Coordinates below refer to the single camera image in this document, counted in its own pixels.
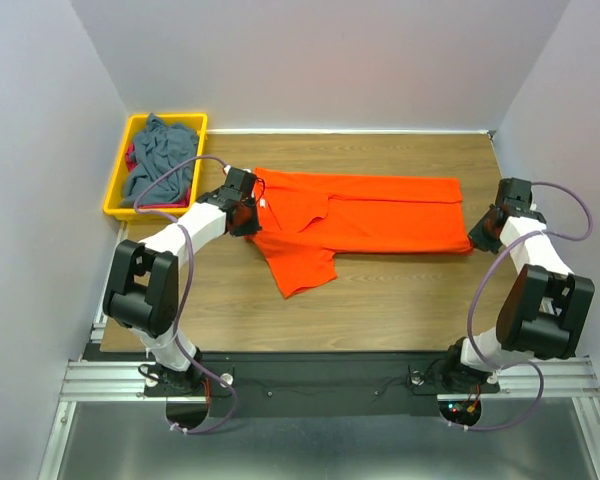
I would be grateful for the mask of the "yellow plastic bin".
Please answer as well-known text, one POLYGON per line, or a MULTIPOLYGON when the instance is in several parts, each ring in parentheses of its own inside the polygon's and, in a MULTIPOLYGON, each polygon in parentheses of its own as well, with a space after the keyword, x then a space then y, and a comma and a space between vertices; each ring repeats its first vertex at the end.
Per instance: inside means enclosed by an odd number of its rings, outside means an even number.
MULTIPOLYGON (((197 154, 202 155, 205 153, 205 142, 208 138, 208 115, 206 113, 159 112, 156 114, 156 116, 161 118, 167 125, 181 123, 182 125, 194 130, 199 139, 197 154)), ((132 222, 137 220, 137 214, 132 207, 123 208, 121 206, 123 199, 123 184, 130 173, 129 169, 127 168, 125 155, 132 144, 133 137, 146 126, 148 117, 148 113, 138 113, 131 115, 127 119, 104 197, 102 206, 103 212, 121 222, 132 222)))

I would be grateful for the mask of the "aluminium frame rail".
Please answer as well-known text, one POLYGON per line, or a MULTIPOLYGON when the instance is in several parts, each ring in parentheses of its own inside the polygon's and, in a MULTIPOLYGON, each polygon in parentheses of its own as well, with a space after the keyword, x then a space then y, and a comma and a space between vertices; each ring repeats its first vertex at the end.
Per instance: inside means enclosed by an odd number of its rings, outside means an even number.
MULTIPOLYGON (((138 361, 76 361, 68 364, 60 399, 66 402, 174 401, 200 402, 203 396, 158 393, 138 372, 138 361)), ((600 386, 588 358, 538 361, 544 378, 543 398, 600 398, 600 386)), ((498 376, 498 389, 481 390, 484 399, 532 399, 539 379, 531 367, 514 366, 498 376)))

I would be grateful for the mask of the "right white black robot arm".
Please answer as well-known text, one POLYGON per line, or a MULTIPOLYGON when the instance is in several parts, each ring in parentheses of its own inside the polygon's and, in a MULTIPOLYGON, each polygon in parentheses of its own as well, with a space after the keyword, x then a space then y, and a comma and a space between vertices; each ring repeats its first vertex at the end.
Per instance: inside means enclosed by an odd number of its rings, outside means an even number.
POLYGON ((480 334, 469 331, 448 349, 440 378, 451 391, 483 385, 505 368, 532 359, 575 354, 595 286, 573 272, 552 241, 580 242, 591 233, 550 230, 533 200, 535 186, 518 178, 501 180, 495 201, 468 234, 475 249, 495 254, 495 266, 512 260, 517 277, 494 327, 480 334))

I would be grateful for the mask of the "orange polo shirt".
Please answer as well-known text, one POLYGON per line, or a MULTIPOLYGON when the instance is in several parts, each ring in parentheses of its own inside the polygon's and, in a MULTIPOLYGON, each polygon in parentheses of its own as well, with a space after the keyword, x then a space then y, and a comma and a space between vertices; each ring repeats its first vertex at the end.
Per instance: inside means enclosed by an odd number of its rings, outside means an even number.
POLYGON ((337 254, 458 254, 473 248, 456 178, 336 175, 258 167, 251 240, 285 298, 337 276, 337 254))

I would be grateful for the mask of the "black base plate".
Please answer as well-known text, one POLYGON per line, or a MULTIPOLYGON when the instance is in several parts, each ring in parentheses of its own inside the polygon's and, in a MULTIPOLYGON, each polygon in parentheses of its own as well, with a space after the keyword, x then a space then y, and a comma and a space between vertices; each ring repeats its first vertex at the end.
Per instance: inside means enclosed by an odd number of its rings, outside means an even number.
MULTIPOLYGON (((442 412, 448 395, 461 407, 472 404, 485 388, 477 385, 451 391, 441 382, 442 352, 349 353, 207 353, 204 366, 224 378, 231 390, 204 380, 194 393, 200 402, 154 401, 164 404, 168 419, 197 425, 220 420, 228 413, 242 418, 340 417, 375 415, 433 416, 442 412)), ((138 372, 155 362, 137 354, 93 354, 83 361, 138 361, 138 372)), ((175 393, 159 384, 158 393, 175 393)))

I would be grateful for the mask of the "grey t shirt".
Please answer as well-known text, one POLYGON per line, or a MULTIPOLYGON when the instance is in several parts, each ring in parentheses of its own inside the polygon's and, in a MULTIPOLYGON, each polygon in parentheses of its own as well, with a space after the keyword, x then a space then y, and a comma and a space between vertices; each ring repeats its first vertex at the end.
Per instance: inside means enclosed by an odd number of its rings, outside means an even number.
MULTIPOLYGON (((145 127, 132 139, 133 148, 126 155, 130 168, 122 186, 121 208, 132 208, 140 194, 156 179, 175 166, 197 154, 199 136, 181 122, 167 124, 161 117, 150 114, 145 127)), ((193 166, 188 164, 165 178, 146 194, 141 207, 160 208, 180 205, 190 194, 193 166)))

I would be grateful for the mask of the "left aluminium side rail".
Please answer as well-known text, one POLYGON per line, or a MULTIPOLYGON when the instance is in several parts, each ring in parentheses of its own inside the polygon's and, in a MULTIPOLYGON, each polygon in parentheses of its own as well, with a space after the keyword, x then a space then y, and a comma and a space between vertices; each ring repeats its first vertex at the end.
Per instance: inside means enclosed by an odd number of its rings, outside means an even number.
POLYGON ((107 291, 108 291, 111 265, 113 262, 113 258, 115 256, 115 251, 116 251, 117 246, 123 240, 125 240, 127 238, 127 236, 128 236, 128 222, 121 221, 119 224, 119 229, 118 229, 116 241, 115 241, 115 244, 113 247, 112 255, 110 258, 109 266, 107 267, 107 270, 105 272, 102 292, 101 292, 99 300, 97 302, 95 315, 94 315, 94 318, 93 318, 93 321, 91 324, 91 330, 90 330, 90 334, 89 334, 89 342, 90 343, 100 344, 104 338, 104 332, 105 332, 105 328, 107 325, 108 317, 104 312, 103 305, 104 305, 104 300, 105 300, 105 297, 106 297, 107 291))

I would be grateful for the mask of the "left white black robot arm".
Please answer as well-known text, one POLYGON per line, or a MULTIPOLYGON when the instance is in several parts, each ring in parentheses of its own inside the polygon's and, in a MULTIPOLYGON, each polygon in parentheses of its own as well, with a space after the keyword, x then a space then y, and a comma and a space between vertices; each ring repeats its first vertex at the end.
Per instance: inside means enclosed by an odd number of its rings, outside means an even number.
POLYGON ((179 317, 192 286, 193 257, 211 241, 260 230, 254 190, 259 178, 227 166, 225 182, 201 195, 189 210, 158 233, 120 242, 113 255, 102 310, 132 331, 155 359, 141 375, 149 385, 190 394, 206 374, 195 362, 201 352, 181 331, 179 317))

